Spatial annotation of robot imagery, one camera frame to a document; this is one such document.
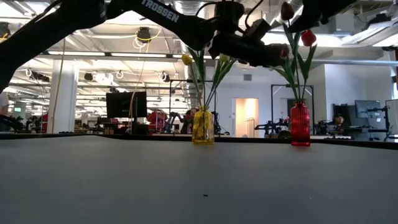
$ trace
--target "glass vase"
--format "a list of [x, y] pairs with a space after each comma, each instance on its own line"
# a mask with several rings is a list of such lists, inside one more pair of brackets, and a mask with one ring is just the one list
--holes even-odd
[[294, 103], [290, 114], [292, 116], [292, 145], [310, 146], [310, 110], [305, 103]]
[[192, 142], [194, 144], [214, 144], [213, 115], [208, 107], [202, 106], [193, 120]]

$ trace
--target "ceiling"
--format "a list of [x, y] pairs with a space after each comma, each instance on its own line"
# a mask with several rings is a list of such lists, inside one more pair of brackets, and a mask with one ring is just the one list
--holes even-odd
[[[49, 2], [50, 1], [45, 0], [1, 1], [0, 22], [10, 23], [9, 28], [11, 30], [11, 34], [13, 34], [19, 27], [23, 26], [33, 18], [31, 14], [41, 13], [49, 5]], [[176, 1], [172, 0], [164, 0], [164, 2], [173, 3], [174, 5], [177, 4]], [[184, 2], [187, 1], [178, 1], [178, 4], [184, 4]], [[244, 4], [246, 12], [248, 12], [257, 4], [258, 0], [241, 0], [239, 2]], [[272, 20], [279, 14], [282, 2], [282, 0], [265, 0], [253, 12], [253, 14], [251, 14], [248, 20], [249, 24], [260, 18], [265, 18], [267, 22], [272, 22]], [[375, 8], [381, 9], [390, 4], [391, 1], [375, 1], [374, 3], [368, 1], [366, 4], [364, 1], [360, 1], [358, 5], [346, 13], [353, 13], [353, 10], [355, 9], [361, 9], [363, 11], [371, 11]], [[214, 7], [207, 6], [202, 11], [203, 17], [211, 18], [214, 14]], [[245, 17], [246, 16], [241, 18], [239, 21], [239, 26], [243, 29], [245, 28]], [[139, 42], [136, 37], [136, 32], [140, 27], [148, 27], [151, 36], [156, 38], [152, 39], [149, 44]], [[271, 44], [275, 41], [283, 42], [284, 40], [280, 38], [280, 35], [282, 34], [279, 31], [280, 28], [277, 27], [272, 33], [266, 34], [263, 41], [266, 44]], [[340, 44], [342, 37], [319, 34], [318, 39], [325, 39], [324, 42], [327, 44], [334, 41], [337, 41]], [[49, 50], [63, 51], [65, 49], [65, 51], [78, 52], [140, 52], [148, 54], [183, 53], [183, 47], [179, 37], [171, 31], [158, 26], [149, 19], [144, 19], [142, 16], [132, 11], [125, 12], [117, 18], [108, 20], [104, 24], [91, 29], [78, 30], [66, 37], [65, 40], [65, 46], [63, 45], [63, 41], [61, 41], [49, 48]], [[303, 55], [308, 54], [308, 48], [306, 47], [301, 47], [299, 51]], [[334, 47], [333, 45], [331, 45], [331, 47], [319, 47], [315, 55], [315, 58], [340, 59], [377, 59], [380, 57], [382, 57], [382, 50], [378, 47], [341, 48]], [[32, 79], [32, 77], [29, 77], [29, 72], [39, 72], [51, 79], [53, 60], [54, 57], [39, 56], [18, 69], [11, 82], [14, 86], [10, 86], [10, 88], [13, 89], [10, 94], [14, 95], [14, 101], [17, 101], [18, 98], [20, 98], [20, 100], [27, 100], [33, 104], [44, 105], [44, 107], [48, 105], [48, 100], [35, 100], [31, 98], [49, 98], [49, 83]], [[117, 86], [118, 88], [127, 88], [127, 91], [131, 91], [131, 88], [135, 86], [138, 88], [161, 88], [160, 90], [147, 90], [148, 96], [154, 97], [150, 98], [151, 101], [156, 101], [149, 103], [148, 107], [152, 109], [166, 108], [169, 106], [169, 99], [167, 96], [169, 95], [170, 83], [166, 83], [162, 80], [163, 74], [167, 74], [171, 79], [176, 80], [185, 80], [187, 78], [187, 74], [184, 69], [185, 66], [179, 59], [143, 60], [142, 58], [127, 58], [126, 60], [118, 60], [116, 58], [114, 60], [101, 60], [96, 57], [76, 57], [69, 60], [75, 61], [80, 68], [80, 86], [92, 85], [95, 87], [96, 85], [103, 85], [96, 81], [86, 81], [84, 76], [85, 73], [105, 73], [107, 75], [113, 75], [114, 86]], [[232, 69], [230, 73], [231, 75], [228, 75], [225, 81], [236, 82], [237, 79], [234, 80], [236, 74], [241, 74], [246, 70], [252, 69], [253, 68], [247, 68], [244, 65], [237, 65]], [[267, 68], [257, 68], [256, 71], [259, 71], [259, 73], [269, 73]], [[28, 84], [43, 84], [43, 86], [16, 86]], [[194, 91], [189, 90], [190, 87], [185, 82], [173, 82], [172, 86], [173, 88], [176, 88], [176, 92], [173, 94], [174, 105], [172, 105], [172, 107], [175, 108], [173, 111], [182, 113], [190, 107], [197, 106], [197, 100], [193, 100], [197, 94]], [[105, 113], [105, 102], [103, 100], [98, 100], [98, 96], [102, 96], [108, 91], [109, 88], [78, 88], [79, 100], [76, 104], [78, 106], [76, 116], [79, 116], [81, 113], [91, 113], [92, 115], [100, 114], [98, 113], [99, 110], [102, 113]]]

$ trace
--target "table surface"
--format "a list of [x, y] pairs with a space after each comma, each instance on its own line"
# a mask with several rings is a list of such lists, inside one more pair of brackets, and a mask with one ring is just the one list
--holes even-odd
[[398, 151], [0, 141], [0, 223], [398, 223]]

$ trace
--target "person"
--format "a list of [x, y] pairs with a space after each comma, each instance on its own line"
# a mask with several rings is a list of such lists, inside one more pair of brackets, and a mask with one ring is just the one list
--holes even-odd
[[343, 133], [345, 128], [344, 117], [341, 114], [335, 114], [333, 121], [328, 123], [329, 132]]
[[[0, 93], [0, 115], [7, 116], [8, 113], [8, 97], [5, 92]], [[7, 126], [0, 123], [0, 131], [6, 131]]]
[[192, 108], [185, 113], [184, 116], [184, 124], [181, 128], [181, 134], [188, 134], [192, 132], [193, 128], [193, 119], [195, 114], [198, 112], [196, 108]]

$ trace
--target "doorway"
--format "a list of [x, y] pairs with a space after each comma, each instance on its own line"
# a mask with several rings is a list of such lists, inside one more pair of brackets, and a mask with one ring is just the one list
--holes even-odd
[[258, 138], [258, 131], [254, 128], [259, 122], [258, 98], [235, 98], [235, 136], [237, 138]]

